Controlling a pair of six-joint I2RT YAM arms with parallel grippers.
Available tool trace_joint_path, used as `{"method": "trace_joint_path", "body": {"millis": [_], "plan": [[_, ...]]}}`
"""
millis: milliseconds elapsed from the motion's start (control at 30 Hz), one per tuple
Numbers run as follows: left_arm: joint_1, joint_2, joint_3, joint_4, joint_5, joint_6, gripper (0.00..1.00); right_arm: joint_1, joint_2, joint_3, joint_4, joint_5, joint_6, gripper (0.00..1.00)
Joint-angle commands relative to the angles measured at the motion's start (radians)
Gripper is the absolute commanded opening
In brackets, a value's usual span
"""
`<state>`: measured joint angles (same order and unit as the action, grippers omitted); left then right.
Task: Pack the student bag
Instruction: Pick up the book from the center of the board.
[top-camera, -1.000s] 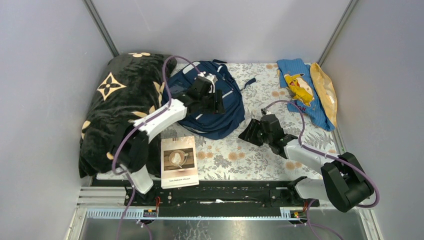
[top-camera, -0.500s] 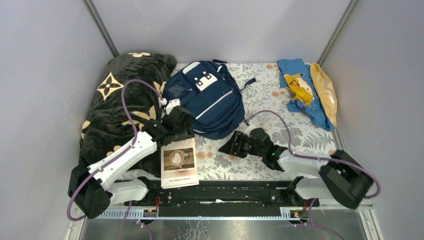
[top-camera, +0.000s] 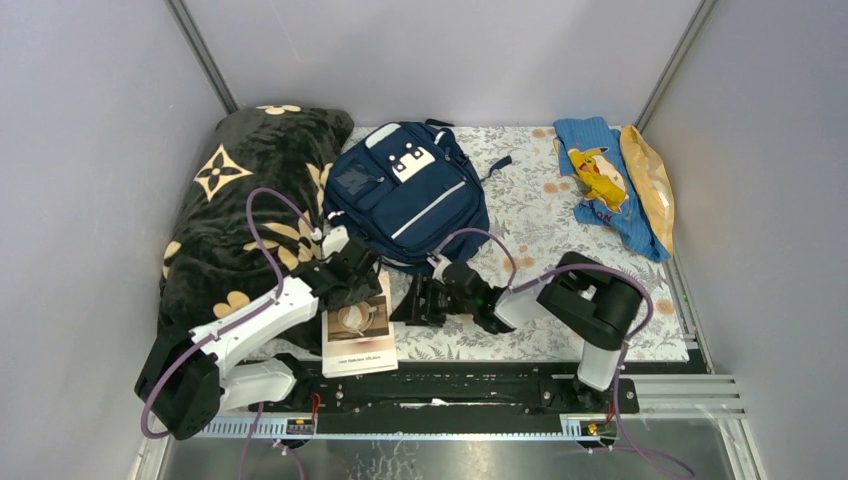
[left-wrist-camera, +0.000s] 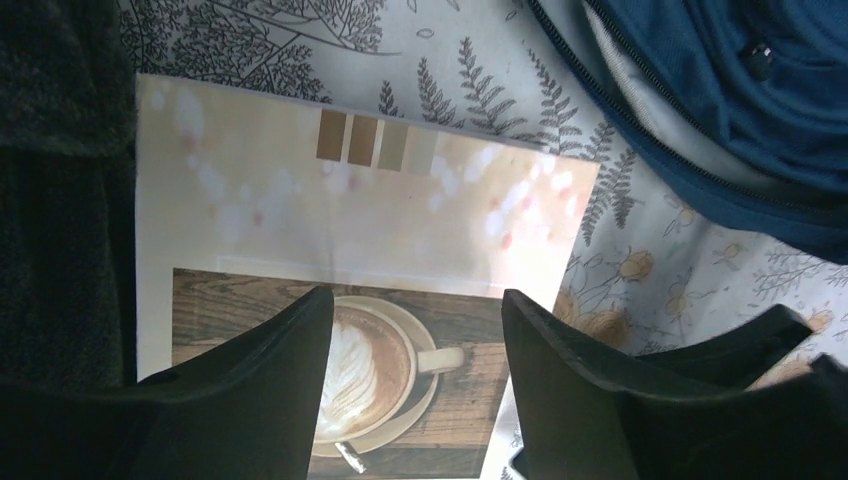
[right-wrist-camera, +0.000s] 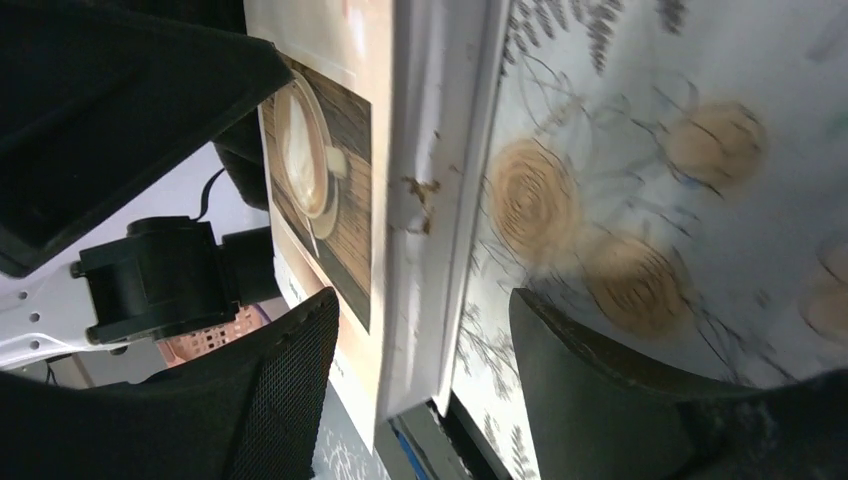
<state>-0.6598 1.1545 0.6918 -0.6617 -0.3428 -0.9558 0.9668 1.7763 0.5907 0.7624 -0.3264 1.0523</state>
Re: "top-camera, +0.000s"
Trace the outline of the navy blue student backpack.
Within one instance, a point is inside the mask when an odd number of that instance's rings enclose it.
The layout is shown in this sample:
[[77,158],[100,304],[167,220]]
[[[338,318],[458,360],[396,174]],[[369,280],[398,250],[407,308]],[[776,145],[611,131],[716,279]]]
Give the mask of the navy blue student backpack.
[[322,207],[331,225],[410,275],[430,273],[434,251],[468,261],[488,240],[483,179],[450,124],[433,119],[384,124],[341,154]]

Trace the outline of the white coffee cover book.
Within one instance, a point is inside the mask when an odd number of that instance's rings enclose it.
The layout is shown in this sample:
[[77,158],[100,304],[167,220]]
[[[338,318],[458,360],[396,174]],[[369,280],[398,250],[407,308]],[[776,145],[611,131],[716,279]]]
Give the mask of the white coffee cover book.
[[322,375],[365,375],[398,368],[387,271],[378,275],[381,291],[352,306],[322,315]]

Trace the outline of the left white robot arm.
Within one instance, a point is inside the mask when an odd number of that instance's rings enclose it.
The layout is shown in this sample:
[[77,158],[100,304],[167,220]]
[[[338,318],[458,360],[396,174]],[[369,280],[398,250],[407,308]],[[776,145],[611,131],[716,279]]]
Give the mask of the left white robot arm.
[[292,367],[247,358],[283,332],[375,294],[379,254],[356,238],[331,245],[328,257],[279,273],[271,290],[236,312],[158,333],[134,387],[144,403],[145,437],[185,440],[224,411],[266,402],[296,411],[307,404],[311,387]]

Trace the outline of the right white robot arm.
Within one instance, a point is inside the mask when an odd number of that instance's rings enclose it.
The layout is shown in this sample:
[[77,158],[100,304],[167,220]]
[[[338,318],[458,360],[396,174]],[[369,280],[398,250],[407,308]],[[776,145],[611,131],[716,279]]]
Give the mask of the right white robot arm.
[[631,276],[584,255],[565,253],[553,270],[519,286],[495,286],[464,262],[431,259],[429,275],[414,277],[390,315],[407,326],[440,327],[451,315],[468,315],[484,331],[516,331],[538,317],[553,317],[584,342],[573,386],[575,402],[597,412],[613,398],[612,384],[625,346],[639,325],[646,288]]

